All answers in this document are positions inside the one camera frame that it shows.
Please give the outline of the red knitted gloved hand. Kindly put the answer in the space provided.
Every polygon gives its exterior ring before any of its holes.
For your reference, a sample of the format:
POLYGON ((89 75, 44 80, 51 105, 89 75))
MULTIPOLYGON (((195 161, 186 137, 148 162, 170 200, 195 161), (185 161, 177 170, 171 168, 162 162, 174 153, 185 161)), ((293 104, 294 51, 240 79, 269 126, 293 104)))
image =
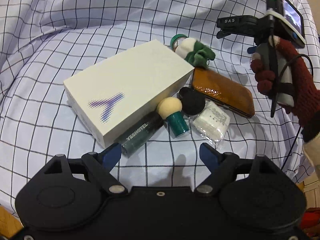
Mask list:
MULTIPOLYGON (((286 113, 293 113, 298 118, 300 126, 304 128, 319 126, 319 90, 313 83, 312 75, 304 60, 301 57, 294 59, 298 55, 298 51, 291 42, 277 36, 270 37, 269 41, 274 41, 276 51, 286 61, 292 62, 291 73, 296 98, 293 108, 285 107, 286 113)), ((258 53, 252 54, 251 69, 255 73, 255 80, 258 82, 258 91, 267 95, 271 91, 275 74, 266 69, 258 53)))

